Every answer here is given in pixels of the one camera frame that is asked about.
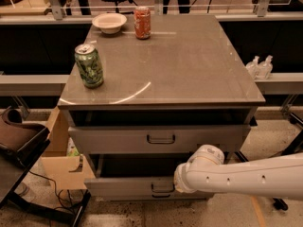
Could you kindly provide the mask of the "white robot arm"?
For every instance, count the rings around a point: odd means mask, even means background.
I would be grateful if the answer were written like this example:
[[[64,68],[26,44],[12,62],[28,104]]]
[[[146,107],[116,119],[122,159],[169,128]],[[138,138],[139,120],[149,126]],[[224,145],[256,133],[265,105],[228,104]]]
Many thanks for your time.
[[[200,146],[176,167],[176,190],[303,200],[303,153],[228,165],[223,160],[219,148]]]

